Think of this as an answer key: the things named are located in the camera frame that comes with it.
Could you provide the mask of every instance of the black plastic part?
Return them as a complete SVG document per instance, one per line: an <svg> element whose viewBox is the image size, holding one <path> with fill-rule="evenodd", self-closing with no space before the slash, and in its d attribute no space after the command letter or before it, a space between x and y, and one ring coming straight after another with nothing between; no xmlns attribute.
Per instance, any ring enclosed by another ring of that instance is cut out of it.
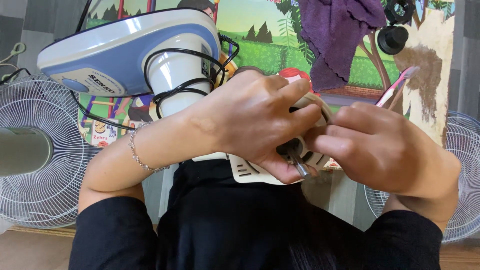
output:
<svg viewBox="0 0 480 270"><path fill-rule="evenodd" d="M399 5L403 12L399 14L395 11L396 5ZM404 25L412 20L415 5L412 0L388 0L384 12L390 25Z"/></svg>
<svg viewBox="0 0 480 270"><path fill-rule="evenodd" d="M377 44L382 52L395 55L398 54L408 39L408 31L401 26L387 26L378 32Z"/></svg>

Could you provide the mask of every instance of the wire fan cage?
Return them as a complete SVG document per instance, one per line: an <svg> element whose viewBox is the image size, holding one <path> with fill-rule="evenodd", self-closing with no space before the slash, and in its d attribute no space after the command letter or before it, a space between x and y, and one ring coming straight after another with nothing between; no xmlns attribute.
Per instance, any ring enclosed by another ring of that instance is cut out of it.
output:
<svg viewBox="0 0 480 270"><path fill-rule="evenodd" d="M447 224L443 243L458 241L480 231L480 122L459 112L449 111L445 149L462 163L458 179L458 206ZM387 192L365 187L373 214L382 214Z"/></svg>
<svg viewBox="0 0 480 270"><path fill-rule="evenodd" d="M43 74L17 79L0 87L0 115L0 127L39 129L53 145L44 168L0 177L0 218L32 228L74 223L86 166L100 149L80 135L69 90Z"/></svg>

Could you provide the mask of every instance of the left hand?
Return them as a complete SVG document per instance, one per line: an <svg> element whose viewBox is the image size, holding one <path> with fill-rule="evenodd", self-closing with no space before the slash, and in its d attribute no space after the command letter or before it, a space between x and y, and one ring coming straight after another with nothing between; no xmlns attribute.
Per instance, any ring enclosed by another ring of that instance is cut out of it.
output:
<svg viewBox="0 0 480 270"><path fill-rule="evenodd" d="M289 184L301 179L300 174L276 147L321 118L321 104L288 111L309 90L305 79L289 84L278 75L245 71L182 113L187 114L189 125L203 134L202 143L209 143L211 152L239 156Z"/></svg>

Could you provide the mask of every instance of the black hair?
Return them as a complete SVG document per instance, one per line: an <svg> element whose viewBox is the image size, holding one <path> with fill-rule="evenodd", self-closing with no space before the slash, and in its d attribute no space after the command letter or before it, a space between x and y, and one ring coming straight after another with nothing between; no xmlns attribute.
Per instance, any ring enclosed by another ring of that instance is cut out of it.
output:
<svg viewBox="0 0 480 270"><path fill-rule="evenodd" d="M177 8L194 8L198 10L206 10L210 8L215 13L215 5L210 0L181 0Z"/></svg>

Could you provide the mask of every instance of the blue button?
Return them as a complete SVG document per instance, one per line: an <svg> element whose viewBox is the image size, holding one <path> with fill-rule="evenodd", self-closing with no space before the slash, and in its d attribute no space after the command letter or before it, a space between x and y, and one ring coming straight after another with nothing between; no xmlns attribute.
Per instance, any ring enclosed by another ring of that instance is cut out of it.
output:
<svg viewBox="0 0 480 270"><path fill-rule="evenodd" d="M90 91L90 89L88 89L88 87L84 86L83 84L81 84L77 81L71 80L71 79L63 79L62 83L66 87L70 88L71 90L77 91L77 92L88 93Z"/></svg>

